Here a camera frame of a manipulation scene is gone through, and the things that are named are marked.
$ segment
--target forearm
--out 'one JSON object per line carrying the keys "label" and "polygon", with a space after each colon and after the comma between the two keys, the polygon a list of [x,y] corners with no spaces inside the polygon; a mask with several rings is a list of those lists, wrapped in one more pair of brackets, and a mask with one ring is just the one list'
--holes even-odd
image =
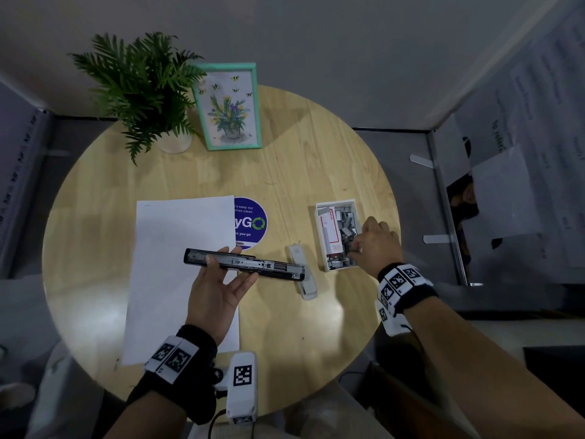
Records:
{"label": "forearm", "polygon": [[578,413],[440,299],[428,298],[404,315],[482,437],[585,435]]}
{"label": "forearm", "polygon": [[179,438],[185,422],[181,407],[151,391],[124,410],[105,439]]}

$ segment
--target white plant pot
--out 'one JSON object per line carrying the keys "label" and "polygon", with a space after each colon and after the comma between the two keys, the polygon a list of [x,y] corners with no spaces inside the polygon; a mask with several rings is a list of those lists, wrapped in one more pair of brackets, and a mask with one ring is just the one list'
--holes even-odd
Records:
{"label": "white plant pot", "polygon": [[157,137],[154,142],[167,154],[180,154],[189,149],[192,138],[191,134],[179,134],[177,137],[172,132],[163,132],[162,137]]}

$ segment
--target wrist strap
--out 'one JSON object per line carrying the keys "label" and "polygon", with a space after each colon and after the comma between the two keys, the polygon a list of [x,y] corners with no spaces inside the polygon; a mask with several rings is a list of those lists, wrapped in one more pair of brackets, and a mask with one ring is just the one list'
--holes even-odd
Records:
{"label": "wrist strap", "polygon": [[378,300],[392,317],[428,297],[438,296],[432,282],[410,264],[392,263],[380,272],[378,279]]}
{"label": "wrist strap", "polygon": [[183,325],[144,364],[145,373],[128,396],[126,406],[156,391],[185,410],[196,424],[208,423],[216,407],[212,367],[216,354],[217,346],[209,334]]}

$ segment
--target mint green picture frame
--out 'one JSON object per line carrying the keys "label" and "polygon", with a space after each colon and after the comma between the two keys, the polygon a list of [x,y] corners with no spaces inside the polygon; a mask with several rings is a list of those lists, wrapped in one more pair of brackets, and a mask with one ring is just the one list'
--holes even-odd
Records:
{"label": "mint green picture frame", "polygon": [[229,149],[254,149],[262,148],[262,133],[260,130],[260,105],[258,102],[258,82],[256,80],[256,63],[199,63],[196,66],[206,73],[210,72],[228,72],[228,71],[250,71],[252,73],[252,92],[254,101],[254,115],[256,118],[256,136],[257,143],[255,145],[226,145],[226,146],[213,146],[207,130],[207,122],[205,120],[205,111],[203,111],[199,105],[200,95],[199,89],[196,85],[191,87],[195,102],[197,103],[197,110],[199,111],[199,117],[201,119],[201,127],[203,128],[203,134],[205,136],[205,144],[209,151],[222,151]]}

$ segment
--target green recycling arrow logo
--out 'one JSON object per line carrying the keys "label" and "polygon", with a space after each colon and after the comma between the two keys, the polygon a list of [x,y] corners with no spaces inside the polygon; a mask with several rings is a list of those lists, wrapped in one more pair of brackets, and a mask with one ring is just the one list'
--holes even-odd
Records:
{"label": "green recycling arrow logo", "polygon": [[[257,227],[256,226],[256,222],[260,221],[262,223],[260,223],[260,226]],[[264,219],[262,217],[256,217],[253,221],[252,221],[252,228],[254,229],[264,229],[266,226],[266,222],[264,221]]]}

